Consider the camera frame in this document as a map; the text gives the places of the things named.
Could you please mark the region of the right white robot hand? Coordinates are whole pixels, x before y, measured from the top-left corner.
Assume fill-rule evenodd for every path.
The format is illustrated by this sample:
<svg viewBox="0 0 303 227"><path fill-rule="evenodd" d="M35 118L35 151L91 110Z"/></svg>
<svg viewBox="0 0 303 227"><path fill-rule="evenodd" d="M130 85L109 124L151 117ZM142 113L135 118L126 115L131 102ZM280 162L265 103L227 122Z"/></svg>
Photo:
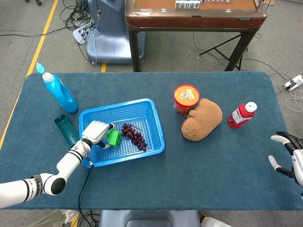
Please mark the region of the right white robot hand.
<svg viewBox="0 0 303 227"><path fill-rule="evenodd" d="M291 135L286 131L277 131L276 135L270 138L284 145L291 156L293 164L291 170L283 168L272 155L269 155L268 159L273 169L294 179L298 185L303 186L303 139Z"/></svg>

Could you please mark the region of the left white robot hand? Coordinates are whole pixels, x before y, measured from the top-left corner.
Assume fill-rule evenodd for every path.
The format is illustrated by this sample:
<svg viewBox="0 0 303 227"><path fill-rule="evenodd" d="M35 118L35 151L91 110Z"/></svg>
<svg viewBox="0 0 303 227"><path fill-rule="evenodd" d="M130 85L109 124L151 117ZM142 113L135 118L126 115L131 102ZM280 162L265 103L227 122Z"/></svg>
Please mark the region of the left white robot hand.
<svg viewBox="0 0 303 227"><path fill-rule="evenodd" d="M107 135L108 130L116 130L116 126L112 123L104 123L100 121L92 121L82 133L82 141L89 146L98 145L101 148L109 148L110 144L105 144L102 140Z"/></svg>

